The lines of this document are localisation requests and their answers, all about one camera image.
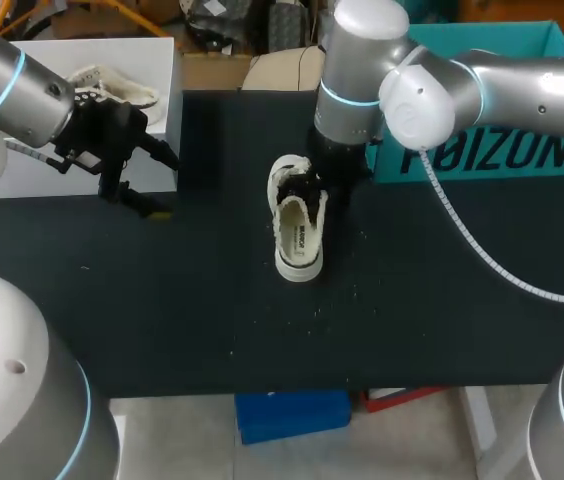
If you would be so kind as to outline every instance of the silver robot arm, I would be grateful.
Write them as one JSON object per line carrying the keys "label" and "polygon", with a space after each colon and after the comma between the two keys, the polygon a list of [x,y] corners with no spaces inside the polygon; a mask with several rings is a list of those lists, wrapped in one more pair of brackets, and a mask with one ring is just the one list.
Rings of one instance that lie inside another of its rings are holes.
{"label": "silver robot arm", "polygon": [[[75,102],[73,86],[0,38],[0,131],[33,148],[47,143],[63,160],[46,158],[60,173],[72,166],[99,175],[98,196],[121,203],[142,217],[168,218],[169,207],[120,181],[136,148],[177,170],[179,159],[169,145],[146,133],[147,117],[129,103],[115,100]],[[0,133],[0,175],[6,148]]]}
{"label": "silver robot arm", "polygon": [[333,145],[372,141],[382,117],[406,148],[430,149],[472,125],[564,136],[564,58],[472,50],[443,59],[408,37],[393,0],[340,0],[315,128]]}
{"label": "silver robot arm", "polygon": [[38,148],[52,142],[74,108],[73,87],[0,38],[0,130]]}

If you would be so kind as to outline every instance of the shoe sole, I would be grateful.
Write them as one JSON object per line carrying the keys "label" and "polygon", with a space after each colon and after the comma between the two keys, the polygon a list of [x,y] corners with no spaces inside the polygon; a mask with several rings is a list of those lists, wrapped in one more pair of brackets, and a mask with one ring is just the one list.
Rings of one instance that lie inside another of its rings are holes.
{"label": "shoe sole", "polygon": [[[283,167],[286,167],[290,164],[294,165],[292,159],[295,160],[297,159],[297,157],[298,157],[297,155],[284,155],[278,158],[273,164],[273,166],[271,167],[271,171],[269,172],[269,180],[267,182],[266,193],[269,202],[269,209],[271,210],[272,215],[274,214],[275,207],[277,204],[275,188],[273,188],[273,174],[275,174],[275,172],[277,172]],[[320,274],[323,265],[324,265],[324,257],[322,254],[322,246],[320,246],[320,250],[318,252],[317,258],[315,259],[315,262],[313,262],[311,265],[307,265],[306,267],[301,267],[301,268],[293,267],[288,263],[286,263],[282,259],[282,256],[280,255],[280,251],[277,249],[277,247],[275,249],[275,267],[277,268],[278,273],[285,280],[288,280],[289,282],[294,282],[294,283],[309,282]]]}

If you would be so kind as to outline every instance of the sneaker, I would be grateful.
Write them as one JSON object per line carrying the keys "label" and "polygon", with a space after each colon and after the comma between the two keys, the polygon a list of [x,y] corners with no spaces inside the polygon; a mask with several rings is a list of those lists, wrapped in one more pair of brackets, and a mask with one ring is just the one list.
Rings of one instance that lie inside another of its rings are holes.
{"label": "sneaker", "polygon": [[307,158],[284,155],[273,164],[267,185],[275,266],[291,282],[313,280],[324,263],[322,233],[329,196],[310,184],[310,167]]}
{"label": "sneaker", "polygon": [[101,102],[110,98],[120,103],[129,102],[139,108],[148,118],[148,125],[157,123],[163,116],[158,102],[157,90],[124,78],[104,65],[83,68],[67,78],[75,88],[75,101],[83,103],[89,99]]}

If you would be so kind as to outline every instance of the blue light ring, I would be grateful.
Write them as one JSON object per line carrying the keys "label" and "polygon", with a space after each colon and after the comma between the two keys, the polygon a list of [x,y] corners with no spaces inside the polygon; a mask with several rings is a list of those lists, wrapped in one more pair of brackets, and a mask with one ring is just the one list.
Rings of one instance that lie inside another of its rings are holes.
{"label": "blue light ring", "polygon": [[451,62],[455,63],[457,66],[462,67],[464,70],[469,72],[469,74],[473,77],[473,80],[475,80],[475,83],[478,84],[478,89],[480,90],[480,113],[478,115],[478,118],[475,119],[475,122],[473,122],[473,125],[475,125],[480,121],[480,118],[482,117],[482,113],[484,112],[484,103],[485,103],[484,97],[486,95],[484,84],[482,83],[482,80],[480,80],[480,77],[478,77],[477,73],[475,73],[472,68],[468,67],[462,62],[458,62],[457,60],[452,59]]}
{"label": "blue light ring", "polygon": [[22,70],[24,70],[25,64],[26,64],[26,54],[22,50],[20,50],[20,58],[18,59],[18,63],[15,66],[15,71],[13,72],[13,76],[11,77],[11,80],[9,80],[9,83],[7,83],[6,87],[4,87],[4,90],[0,94],[0,107],[11,93],[11,90],[13,90],[13,87],[15,86],[15,82],[17,82],[18,77],[22,73]]}
{"label": "blue light ring", "polygon": [[345,105],[350,105],[351,107],[368,108],[368,107],[378,107],[380,105],[380,100],[377,100],[377,101],[374,101],[374,102],[356,102],[354,100],[348,100],[346,98],[342,98],[337,93],[335,93],[333,90],[331,90],[326,85],[324,85],[324,80],[320,80],[320,86],[322,87],[322,90],[324,90],[324,92],[327,95],[329,95],[329,97],[333,98],[334,100],[337,100],[340,103],[344,103]]}
{"label": "blue light ring", "polygon": [[80,434],[78,443],[75,445],[75,449],[73,450],[73,453],[69,457],[69,460],[66,462],[66,465],[64,466],[62,471],[58,474],[57,477],[55,477],[55,480],[64,480],[71,471],[71,468],[73,468],[73,465],[75,464],[78,456],[82,452],[84,442],[86,441],[86,437],[89,433],[89,425],[91,424],[91,386],[89,385],[89,379],[86,377],[86,373],[84,373],[82,365],[78,363],[78,367],[80,368],[80,372],[82,372],[82,377],[84,378],[84,386],[86,389],[86,416],[84,418],[84,425],[82,427],[82,433]]}

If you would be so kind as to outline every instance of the black table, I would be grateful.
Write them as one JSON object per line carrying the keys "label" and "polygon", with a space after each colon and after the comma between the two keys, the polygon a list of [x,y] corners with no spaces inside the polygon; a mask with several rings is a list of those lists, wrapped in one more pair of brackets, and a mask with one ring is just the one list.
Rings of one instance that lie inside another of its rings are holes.
{"label": "black table", "polygon": [[[564,361],[564,306],[482,264],[428,184],[361,186],[319,281],[284,281],[265,184],[278,156],[303,153],[313,94],[184,105],[172,222],[93,197],[0,200],[0,276],[103,393],[536,383]],[[494,258],[564,293],[564,178],[445,187]]]}

